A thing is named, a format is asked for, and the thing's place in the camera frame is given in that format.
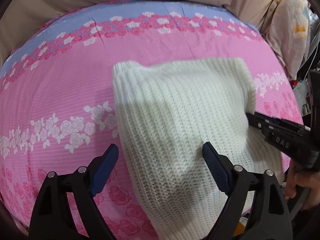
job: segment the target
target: bed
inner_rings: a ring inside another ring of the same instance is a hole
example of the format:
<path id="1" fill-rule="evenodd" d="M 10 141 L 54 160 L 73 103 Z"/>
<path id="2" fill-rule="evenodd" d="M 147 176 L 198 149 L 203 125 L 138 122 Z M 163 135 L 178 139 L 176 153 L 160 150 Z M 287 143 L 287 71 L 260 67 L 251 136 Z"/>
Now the bed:
<path id="1" fill-rule="evenodd" d="M 256 111 L 302 123 L 277 57 L 259 31 L 221 7 L 166 0 L 114 0 L 45 24 L 0 70 L 0 192 L 27 227 L 49 171 L 73 172 L 120 146 L 112 67 L 134 60 L 240 57 L 256 86 Z M 289 158 L 282 155 L 283 171 Z M 78 231 L 86 235 L 72 195 Z M 120 147 L 104 190 L 94 198 L 117 239 L 157 239 L 139 206 Z"/>

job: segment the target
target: human hand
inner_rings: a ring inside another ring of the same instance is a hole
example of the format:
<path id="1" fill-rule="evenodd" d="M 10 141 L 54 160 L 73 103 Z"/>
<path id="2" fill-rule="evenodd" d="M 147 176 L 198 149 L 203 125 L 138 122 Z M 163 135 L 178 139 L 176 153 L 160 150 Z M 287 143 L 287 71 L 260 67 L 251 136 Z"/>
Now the human hand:
<path id="1" fill-rule="evenodd" d="M 309 209 L 320 203 L 320 172 L 295 171 L 294 161 L 290 161 L 288 178 L 285 187 L 285 198 L 294 198 L 297 194 L 296 186 L 309 187 L 311 192 L 302 209 Z"/>

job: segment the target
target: knit fabric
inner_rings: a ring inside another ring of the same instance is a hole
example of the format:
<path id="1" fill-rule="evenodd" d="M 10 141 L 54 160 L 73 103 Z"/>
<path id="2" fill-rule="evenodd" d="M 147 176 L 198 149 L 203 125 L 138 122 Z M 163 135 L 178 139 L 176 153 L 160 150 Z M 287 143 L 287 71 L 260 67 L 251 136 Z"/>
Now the knit fabric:
<path id="1" fill-rule="evenodd" d="M 234 165 L 282 178 L 280 152 L 248 127 L 255 88 L 242 59 L 119 63 L 113 90 L 135 194 L 160 240 L 206 237 L 225 204 L 202 158 L 206 141 Z"/>

